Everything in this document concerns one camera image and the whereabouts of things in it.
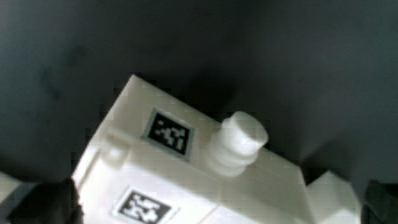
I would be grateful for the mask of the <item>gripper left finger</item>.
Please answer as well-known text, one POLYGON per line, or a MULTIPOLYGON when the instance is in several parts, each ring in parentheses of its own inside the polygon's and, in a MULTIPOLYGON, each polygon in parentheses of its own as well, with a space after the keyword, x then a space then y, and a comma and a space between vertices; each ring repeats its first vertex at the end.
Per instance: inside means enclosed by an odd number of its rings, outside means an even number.
POLYGON ((4 224, 84 224, 73 179, 22 187, 4 201, 4 224))

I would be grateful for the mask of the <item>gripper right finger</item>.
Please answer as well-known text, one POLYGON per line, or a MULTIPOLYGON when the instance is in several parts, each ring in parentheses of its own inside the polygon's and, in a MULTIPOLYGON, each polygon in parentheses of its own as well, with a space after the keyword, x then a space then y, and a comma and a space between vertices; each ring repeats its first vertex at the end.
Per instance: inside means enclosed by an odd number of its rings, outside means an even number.
POLYGON ((368 182, 361 224, 398 224, 398 183, 368 182))

